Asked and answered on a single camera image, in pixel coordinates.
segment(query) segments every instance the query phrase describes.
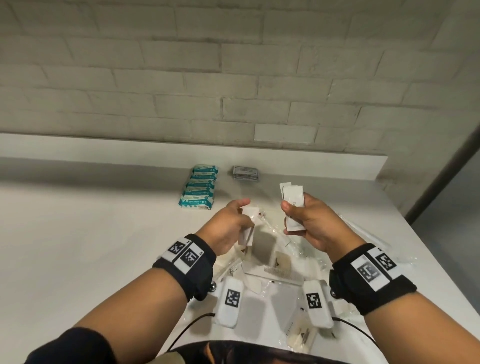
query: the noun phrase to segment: brick wall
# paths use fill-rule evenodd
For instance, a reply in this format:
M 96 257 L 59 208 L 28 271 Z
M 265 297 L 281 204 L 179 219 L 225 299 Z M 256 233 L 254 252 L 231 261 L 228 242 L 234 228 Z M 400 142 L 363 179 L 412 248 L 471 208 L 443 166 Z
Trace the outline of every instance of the brick wall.
M 405 213 L 480 122 L 480 0 L 0 1 L 0 131 L 385 153 Z

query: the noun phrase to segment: black and white square marker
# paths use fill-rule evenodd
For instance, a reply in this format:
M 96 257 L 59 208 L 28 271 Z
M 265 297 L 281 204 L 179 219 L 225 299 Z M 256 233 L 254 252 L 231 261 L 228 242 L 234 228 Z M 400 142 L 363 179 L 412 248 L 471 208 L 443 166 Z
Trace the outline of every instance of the black and white square marker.
M 168 251 L 173 253 L 173 254 L 178 254 L 181 252 L 181 250 L 185 247 L 184 243 L 176 242 L 173 244 L 171 247 L 168 248 Z
M 308 308 L 322 308 L 318 292 L 307 293 Z
M 376 256 L 375 259 L 386 271 L 396 267 L 395 262 L 385 253 L 381 253 L 380 255 Z
M 191 267 L 199 258 L 200 256 L 197 253 L 195 253 L 192 249 L 188 248 L 187 251 L 181 255 L 180 260 L 189 267 Z
M 370 283 L 380 275 L 380 271 L 370 261 L 363 263 L 360 267 L 357 268 L 357 271 L 368 283 Z
M 227 291 L 225 304 L 232 307 L 238 307 L 239 301 L 240 301 L 240 292 L 229 289 Z

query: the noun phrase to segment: wire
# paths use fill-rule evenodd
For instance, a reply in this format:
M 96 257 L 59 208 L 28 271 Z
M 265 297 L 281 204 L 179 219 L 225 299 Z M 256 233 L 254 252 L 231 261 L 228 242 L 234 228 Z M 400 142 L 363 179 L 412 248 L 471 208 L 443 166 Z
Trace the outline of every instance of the wire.
M 334 321 L 339 321 L 339 322 L 343 322 L 344 324 L 347 324 L 349 326 L 352 326 L 353 328 L 356 328 L 358 331 L 360 331 L 363 335 L 365 335 L 366 337 L 368 337 L 374 344 L 375 346 L 378 348 L 378 345 L 377 343 L 375 342 L 375 340 L 369 335 L 367 334 L 365 331 L 363 331 L 361 328 L 358 328 L 356 327 L 354 324 L 351 324 L 349 323 L 348 321 L 345 321 L 344 319 L 341 319 L 341 318 L 338 318 L 338 317 L 332 317 L 332 319 Z
M 172 343 L 172 344 L 170 345 L 170 347 L 168 348 L 167 352 L 169 352 L 170 350 L 172 350 L 173 345 L 175 345 L 175 343 L 178 341 L 178 339 L 180 339 L 180 337 L 185 333 L 185 331 L 187 331 L 187 330 L 190 328 L 190 326 L 192 326 L 195 322 L 197 322 L 197 321 L 200 320 L 201 318 L 204 318 L 204 317 L 207 317 L 207 316 L 213 317 L 213 316 L 215 316 L 215 314 L 214 314 L 213 312 L 210 312 L 210 313 L 208 313 L 208 314 L 200 315 L 200 316 L 198 316 L 196 319 L 194 319 L 191 323 L 189 323 L 189 324 L 187 325 L 186 328 L 183 329 L 183 331 L 180 333 L 180 335 L 177 336 L 177 338 L 173 341 L 173 343 Z

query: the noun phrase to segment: black wristband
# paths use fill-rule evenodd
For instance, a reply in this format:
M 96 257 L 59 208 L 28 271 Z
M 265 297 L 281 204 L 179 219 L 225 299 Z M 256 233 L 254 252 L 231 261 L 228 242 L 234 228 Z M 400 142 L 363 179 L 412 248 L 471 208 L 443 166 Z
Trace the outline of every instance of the black wristband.
M 213 278 L 216 255 L 212 248 L 195 234 L 178 239 L 153 264 L 167 271 L 183 288 L 189 301 L 202 301 Z
M 354 304 L 361 315 L 417 290 L 417 286 L 401 274 L 400 267 L 370 243 L 333 263 L 333 269 L 330 271 L 333 294 Z

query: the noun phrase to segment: white comb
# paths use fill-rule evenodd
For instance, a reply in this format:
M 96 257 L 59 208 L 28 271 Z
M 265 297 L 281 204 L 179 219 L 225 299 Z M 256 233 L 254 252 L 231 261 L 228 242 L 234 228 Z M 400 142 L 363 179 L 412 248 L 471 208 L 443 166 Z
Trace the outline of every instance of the white comb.
M 250 274 L 252 276 L 295 284 L 297 286 L 301 286 L 303 284 L 303 276 L 291 270 L 280 269 L 271 266 L 258 266 L 253 264 L 252 262 L 247 261 L 244 261 L 241 267 L 245 274 Z

